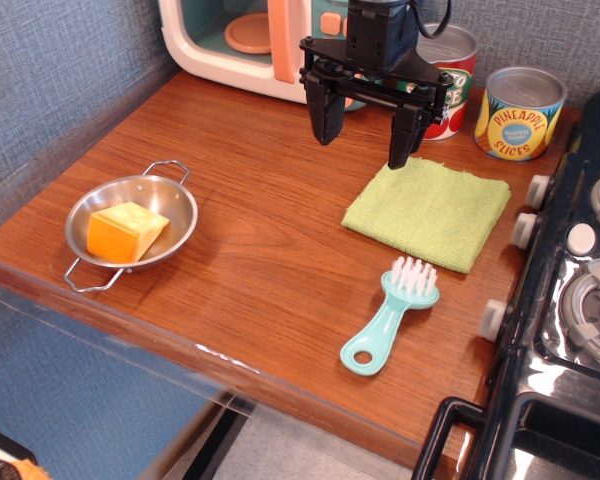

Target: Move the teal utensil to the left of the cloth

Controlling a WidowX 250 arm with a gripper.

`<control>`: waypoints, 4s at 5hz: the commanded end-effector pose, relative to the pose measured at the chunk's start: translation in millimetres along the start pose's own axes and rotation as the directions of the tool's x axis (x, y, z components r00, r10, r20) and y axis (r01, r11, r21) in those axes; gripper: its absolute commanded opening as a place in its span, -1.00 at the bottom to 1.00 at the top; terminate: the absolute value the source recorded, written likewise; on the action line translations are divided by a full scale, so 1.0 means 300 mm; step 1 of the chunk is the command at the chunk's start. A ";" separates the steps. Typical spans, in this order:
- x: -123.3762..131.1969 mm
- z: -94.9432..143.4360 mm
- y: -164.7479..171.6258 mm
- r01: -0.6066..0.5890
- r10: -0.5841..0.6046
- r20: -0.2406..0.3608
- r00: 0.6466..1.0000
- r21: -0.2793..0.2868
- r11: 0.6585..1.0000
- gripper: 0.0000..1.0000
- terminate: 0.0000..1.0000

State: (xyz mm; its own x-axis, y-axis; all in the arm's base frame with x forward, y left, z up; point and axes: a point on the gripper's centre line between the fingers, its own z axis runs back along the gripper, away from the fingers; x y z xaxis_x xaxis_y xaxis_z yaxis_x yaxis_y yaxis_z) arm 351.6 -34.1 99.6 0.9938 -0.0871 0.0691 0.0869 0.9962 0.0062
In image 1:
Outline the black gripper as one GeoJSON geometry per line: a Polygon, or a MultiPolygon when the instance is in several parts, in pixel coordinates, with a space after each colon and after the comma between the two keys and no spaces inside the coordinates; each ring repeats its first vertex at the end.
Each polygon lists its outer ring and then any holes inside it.
{"type": "Polygon", "coordinates": [[[450,76],[417,53],[418,39],[439,37],[449,25],[453,3],[430,30],[422,1],[349,1],[342,38],[307,36],[300,41],[313,135],[321,145],[337,138],[345,100],[400,107],[392,120],[388,167],[404,167],[423,135],[422,125],[439,124],[446,114],[450,76]]]}

